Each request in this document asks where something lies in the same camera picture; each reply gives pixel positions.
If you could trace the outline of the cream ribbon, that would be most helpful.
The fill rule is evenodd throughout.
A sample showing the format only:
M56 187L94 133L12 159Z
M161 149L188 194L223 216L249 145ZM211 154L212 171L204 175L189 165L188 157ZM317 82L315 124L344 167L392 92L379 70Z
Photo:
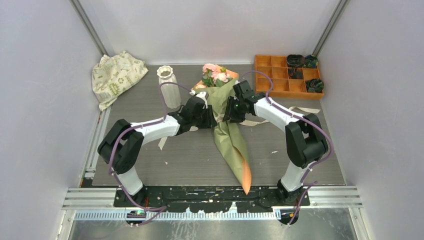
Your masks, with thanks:
M316 108L307 108L307 107L299 107L299 106L291 106L290 108L288 108L289 113L285 113L285 112L281 112L279 113L279 115L283 115L283 117L287 118L287 119L292 119L293 115L297 115L298 112L293 112L293 109L298 109L301 110L303 112L309 113L309 114L318 114L321 109L316 109ZM244 120L241 123L239 123L239 125L242 126L248 126L248 127L254 127L260 124L265 124L265 123L269 123L270 121L268 119L264 119L263 121L253 121L253 120ZM158 143L158 147L159 149L162 151L163 147L167 141L168 137L162 137Z

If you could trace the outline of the green pink flower bouquet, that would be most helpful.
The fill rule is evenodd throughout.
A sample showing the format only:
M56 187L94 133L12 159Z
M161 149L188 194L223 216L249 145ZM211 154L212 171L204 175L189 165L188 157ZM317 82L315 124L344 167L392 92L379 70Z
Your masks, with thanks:
M201 80L193 89L196 93L208 93L207 101L212 105L213 116L217 122L213 129L215 145L241 184L244 193L248 194L252 185L252 173L247 143L237 123L223 120L228 99L235 96L233 85L237 80L238 76L230 74L225 67L207 63L202 67Z

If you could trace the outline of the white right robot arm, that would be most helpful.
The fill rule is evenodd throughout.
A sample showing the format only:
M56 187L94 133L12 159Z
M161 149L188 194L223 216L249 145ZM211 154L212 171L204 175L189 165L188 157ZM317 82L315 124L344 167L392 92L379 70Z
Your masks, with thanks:
M295 113L267 98L264 93L250 97L230 96L227 99L223 121L241 123L246 119L246 114L269 121L285 134L290 163L277 182L275 194L281 204L291 205L304 186L306 174L329 150L320 121L312 113Z

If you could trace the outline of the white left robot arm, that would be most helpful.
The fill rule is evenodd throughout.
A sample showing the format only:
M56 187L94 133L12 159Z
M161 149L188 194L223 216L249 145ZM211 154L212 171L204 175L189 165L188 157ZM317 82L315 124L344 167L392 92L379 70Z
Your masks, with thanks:
M188 132L191 128L211 129L217 126L212 105L207 102L207 92L191 96L177 111L165 118L130 123L118 120L106 134L97 148L97 153L109 165L126 194L126 200L133 206L141 206L147 196L146 186L139 178L135 163L143 145L152 141L174 137Z

